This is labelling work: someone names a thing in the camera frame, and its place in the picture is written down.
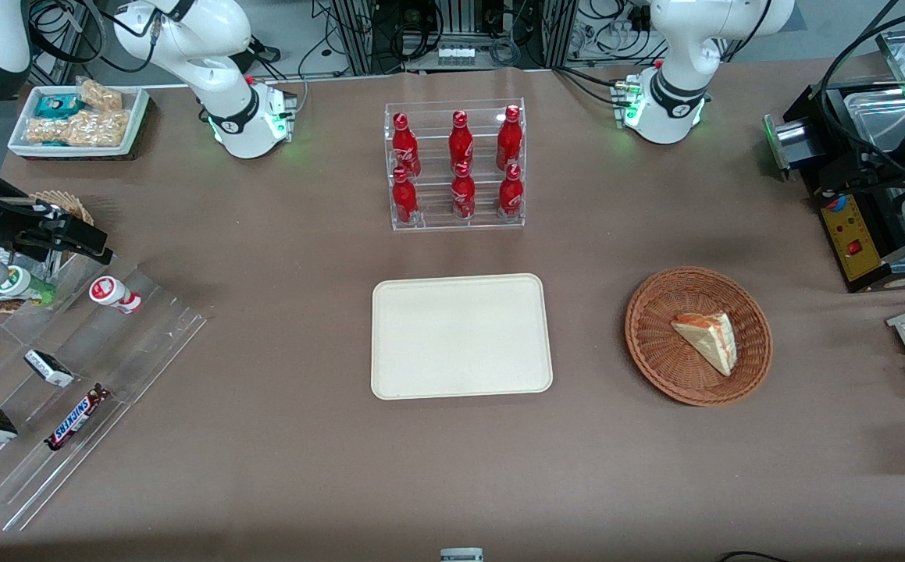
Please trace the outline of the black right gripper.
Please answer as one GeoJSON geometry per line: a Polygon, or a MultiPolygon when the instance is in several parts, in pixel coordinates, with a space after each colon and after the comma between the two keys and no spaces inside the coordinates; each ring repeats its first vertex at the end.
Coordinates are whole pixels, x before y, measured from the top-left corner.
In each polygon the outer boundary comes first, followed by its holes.
{"type": "Polygon", "coordinates": [[[77,217],[64,217],[62,207],[35,199],[31,205],[6,202],[23,192],[0,179],[0,249],[17,254],[55,251],[87,256],[102,265],[112,263],[107,234],[77,217]]]}

